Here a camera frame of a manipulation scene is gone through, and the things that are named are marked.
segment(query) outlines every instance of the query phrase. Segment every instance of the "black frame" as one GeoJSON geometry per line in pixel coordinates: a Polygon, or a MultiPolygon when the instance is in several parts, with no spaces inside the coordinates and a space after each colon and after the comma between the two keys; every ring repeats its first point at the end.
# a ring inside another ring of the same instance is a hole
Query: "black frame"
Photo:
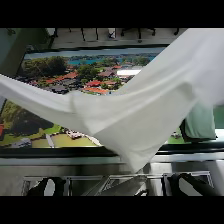
{"type": "MultiPolygon", "coordinates": [[[[79,51],[79,50],[103,50],[103,49],[125,49],[125,48],[158,48],[167,47],[169,44],[150,44],[150,45],[121,45],[121,46],[100,46],[100,47],[77,47],[77,48],[60,48],[47,50],[26,51],[21,59],[19,68],[24,60],[25,54],[60,52],[60,51],[79,51]]],[[[0,115],[5,106],[7,99],[3,103],[0,115]]],[[[192,143],[192,144],[165,144],[160,147],[156,155],[173,155],[173,154],[195,154],[195,153],[215,153],[224,152],[224,142],[211,143],[192,143]]],[[[71,158],[71,157],[114,157],[116,153],[101,147],[64,147],[64,148],[4,148],[0,147],[0,158],[17,158],[17,159],[34,159],[34,158],[71,158]]]]}

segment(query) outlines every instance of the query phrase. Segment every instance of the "water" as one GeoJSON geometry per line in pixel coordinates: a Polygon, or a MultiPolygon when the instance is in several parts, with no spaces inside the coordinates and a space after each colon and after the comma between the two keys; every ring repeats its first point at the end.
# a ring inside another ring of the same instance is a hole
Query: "water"
{"type": "MultiPolygon", "coordinates": [[[[149,60],[152,61],[154,58],[155,58],[154,56],[150,56],[149,60]]],[[[85,61],[86,61],[86,64],[90,65],[90,64],[92,64],[94,62],[102,62],[103,60],[104,60],[104,58],[85,60],[85,61]]],[[[117,60],[119,62],[122,62],[122,58],[117,58],[117,60]]],[[[79,65],[80,61],[82,61],[82,60],[69,61],[68,64],[70,64],[70,65],[79,65]]]]}

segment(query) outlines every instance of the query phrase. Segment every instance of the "aerial photograph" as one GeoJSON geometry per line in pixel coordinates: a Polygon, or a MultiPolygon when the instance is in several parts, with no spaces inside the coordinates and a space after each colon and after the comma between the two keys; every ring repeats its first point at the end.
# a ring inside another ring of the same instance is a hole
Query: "aerial photograph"
{"type": "MultiPolygon", "coordinates": [[[[112,94],[138,75],[165,48],[127,48],[58,51],[26,54],[16,80],[57,94],[78,90],[112,94]]],[[[174,133],[169,142],[183,143],[174,133]]],[[[0,146],[5,148],[60,148],[101,146],[79,130],[69,130],[5,100],[0,114],[0,146]]]]}

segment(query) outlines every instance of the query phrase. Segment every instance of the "white cloth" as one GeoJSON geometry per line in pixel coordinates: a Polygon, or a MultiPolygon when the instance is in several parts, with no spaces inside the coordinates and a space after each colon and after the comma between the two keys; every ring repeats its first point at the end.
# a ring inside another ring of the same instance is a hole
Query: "white cloth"
{"type": "Polygon", "coordinates": [[[224,29],[188,29],[108,96],[59,95],[0,76],[0,95],[40,117],[97,138],[136,172],[200,100],[224,98],[224,29]]]}

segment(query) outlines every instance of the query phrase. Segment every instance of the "cloth fold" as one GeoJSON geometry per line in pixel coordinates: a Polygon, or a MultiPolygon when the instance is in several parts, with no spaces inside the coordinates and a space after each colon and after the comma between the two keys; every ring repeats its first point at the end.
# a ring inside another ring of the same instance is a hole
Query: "cloth fold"
{"type": "Polygon", "coordinates": [[[3,75],[0,95],[46,120],[97,138],[136,172],[197,101],[215,105],[223,100],[223,58],[224,29],[188,29],[111,95],[60,95],[3,75]]]}

